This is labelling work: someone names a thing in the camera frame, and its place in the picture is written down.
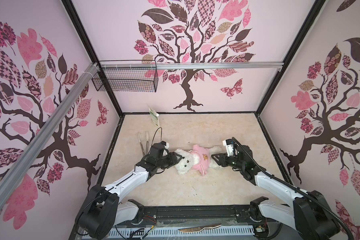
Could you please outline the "white teddy bear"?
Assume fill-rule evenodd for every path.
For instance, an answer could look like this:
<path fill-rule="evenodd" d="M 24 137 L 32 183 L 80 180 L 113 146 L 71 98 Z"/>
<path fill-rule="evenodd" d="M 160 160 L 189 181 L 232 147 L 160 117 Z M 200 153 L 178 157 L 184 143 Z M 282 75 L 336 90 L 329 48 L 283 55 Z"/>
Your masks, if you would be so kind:
<path fill-rule="evenodd" d="M 211 163 L 210 163 L 210 166 L 209 166 L 208 170 L 209 169 L 215 169 L 215 170 L 221 169 L 222 167 L 219 166 L 212 159 L 212 155 L 221 153 L 222 149 L 219 146 L 214 146 L 212 148 L 207 148 L 207 149 L 209 149 L 210 153 L 211 153 Z M 196 156 L 193 157 L 191 155 L 190 151 L 185 151 L 185 150 L 182 150 L 182 149 L 175 150 L 175 153 L 180 154 L 180 155 L 183 156 L 183 159 L 181 159 L 180 162 L 175 165 L 175 168 L 176 168 L 179 175 L 185 175 L 189 170 L 193 170 L 192 166 L 195 163 L 199 162 L 199 157 L 196 157 Z"/>

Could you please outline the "pink teddy hoodie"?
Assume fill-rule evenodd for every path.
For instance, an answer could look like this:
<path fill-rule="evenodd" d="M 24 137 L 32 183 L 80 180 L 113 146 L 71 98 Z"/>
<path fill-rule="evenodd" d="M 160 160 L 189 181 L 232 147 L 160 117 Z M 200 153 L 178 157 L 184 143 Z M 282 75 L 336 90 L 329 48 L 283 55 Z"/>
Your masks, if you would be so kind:
<path fill-rule="evenodd" d="M 206 175 L 208 173 L 208 168 L 211 163 L 210 150 L 207 148 L 203 148 L 199 145 L 194 145 L 190 153 L 193 157 L 199 157 L 199 162 L 195 163 L 192 166 L 192 169 L 199 171 L 202 176 Z"/>

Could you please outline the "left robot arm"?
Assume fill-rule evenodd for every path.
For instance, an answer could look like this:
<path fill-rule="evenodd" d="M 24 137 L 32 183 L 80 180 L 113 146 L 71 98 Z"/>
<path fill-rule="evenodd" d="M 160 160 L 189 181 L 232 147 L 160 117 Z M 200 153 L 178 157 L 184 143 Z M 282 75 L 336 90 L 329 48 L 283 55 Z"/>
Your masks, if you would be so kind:
<path fill-rule="evenodd" d="M 79 229 L 83 229 L 90 237 L 102 240 L 115 225 L 134 220 L 141 207 L 131 201 L 122 204 L 123 198 L 156 175 L 159 169 L 166 170 L 183 158 L 169 152 L 168 143 L 155 143 L 128 174 L 106 186 L 93 186 L 75 218 L 77 235 L 83 236 L 79 233 Z"/>

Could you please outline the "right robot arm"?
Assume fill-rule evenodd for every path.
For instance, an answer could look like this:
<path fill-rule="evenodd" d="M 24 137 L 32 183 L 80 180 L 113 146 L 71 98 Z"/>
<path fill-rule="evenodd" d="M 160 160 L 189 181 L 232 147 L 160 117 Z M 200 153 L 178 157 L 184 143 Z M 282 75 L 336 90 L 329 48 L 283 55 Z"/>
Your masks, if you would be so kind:
<path fill-rule="evenodd" d="M 253 220 L 271 218 L 296 230 L 304 240 L 328 240 L 340 232 L 340 223 L 321 193 L 299 189 L 267 172 L 254 160 L 248 146 L 232 141 L 225 145 L 226 153 L 212 155 L 219 166 L 239 171 L 244 179 L 283 201 L 281 205 L 266 197 L 251 201 Z"/>

